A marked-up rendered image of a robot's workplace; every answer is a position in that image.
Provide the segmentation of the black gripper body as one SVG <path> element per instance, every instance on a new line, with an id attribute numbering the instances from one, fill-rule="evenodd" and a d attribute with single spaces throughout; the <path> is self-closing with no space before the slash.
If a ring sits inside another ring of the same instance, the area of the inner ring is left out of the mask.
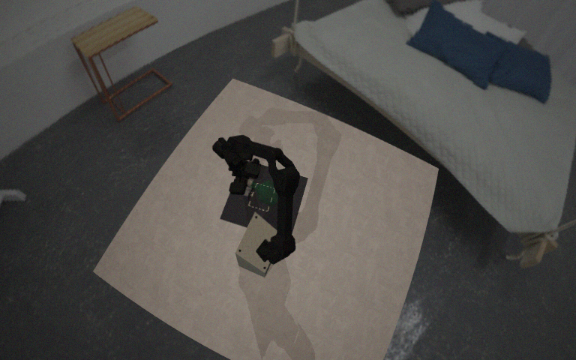
<path id="1" fill-rule="evenodd" d="M 244 153 L 238 153 L 243 162 L 242 165 L 238 168 L 238 169 L 231 169 L 228 168 L 229 171 L 232 171 L 232 176 L 235 176 L 235 181 L 236 182 L 232 182 L 230 183 L 229 186 L 229 192 L 231 194 L 235 194 L 235 195 L 244 195 L 246 192 L 246 179 L 242 177 L 242 171 L 243 171 L 243 167 L 245 167 L 245 160 L 249 160 L 252 161 L 252 154 L 249 154 L 247 152 Z"/>

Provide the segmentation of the green glass bottle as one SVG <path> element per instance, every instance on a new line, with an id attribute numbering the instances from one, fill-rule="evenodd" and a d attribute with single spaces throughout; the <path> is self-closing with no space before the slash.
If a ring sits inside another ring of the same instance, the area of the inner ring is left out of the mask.
<path id="1" fill-rule="evenodd" d="M 267 180 L 262 184 L 257 184 L 248 179 L 247 187 L 257 192 L 258 201 L 261 203 L 273 207 L 278 202 L 278 194 L 274 189 L 274 183 L 272 181 Z"/>

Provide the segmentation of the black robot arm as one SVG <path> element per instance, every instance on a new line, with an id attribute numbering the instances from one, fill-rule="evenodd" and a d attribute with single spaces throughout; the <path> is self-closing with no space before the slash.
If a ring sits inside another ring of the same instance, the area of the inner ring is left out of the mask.
<path id="1" fill-rule="evenodd" d="M 243 160 L 239 153 L 247 152 L 267 160 L 268 172 L 278 195 L 277 234 L 271 237 L 270 242 L 265 239 L 256 249 L 256 253 L 263 262 L 269 260 L 274 265 L 295 252 L 296 240 L 292 235 L 293 195 L 299 186 L 300 174 L 293 162 L 284 155 L 280 148 L 253 142 L 245 135 L 231 136 L 227 141 L 223 137 L 218 138 L 212 150 L 221 159 L 225 159 L 231 169 L 238 169 L 242 165 Z M 278 170 L 276 161 L 285 168 Z M 259 160 L 254 158 L 250 163 L 247 160 L 244 163 L 242 177 L 257 179 L 261 167 Z"/>

